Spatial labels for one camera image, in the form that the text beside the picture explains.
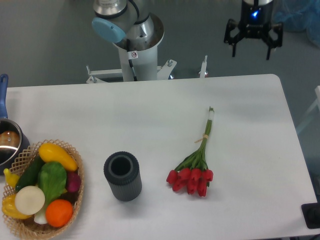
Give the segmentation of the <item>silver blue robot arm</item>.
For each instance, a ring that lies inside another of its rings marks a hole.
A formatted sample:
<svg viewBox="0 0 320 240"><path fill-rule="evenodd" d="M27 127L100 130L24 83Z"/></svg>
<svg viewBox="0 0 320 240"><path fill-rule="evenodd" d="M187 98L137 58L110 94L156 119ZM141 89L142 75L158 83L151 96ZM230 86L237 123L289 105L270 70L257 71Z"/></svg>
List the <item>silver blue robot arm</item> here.
<svg viewBox="0 0 320 240"><path fill-rule="evenodd" d="M237 43L242 39L261 39L267 46L266 59L272 49L282 46L283 23L271 23L272 0L242 0L240 20L229 19L223 42L232 46L236 55ZM92 20L94 31L104 40L121 43L129 38L134 26L144 23L150 17L145 0L95 0Z"/></svg>

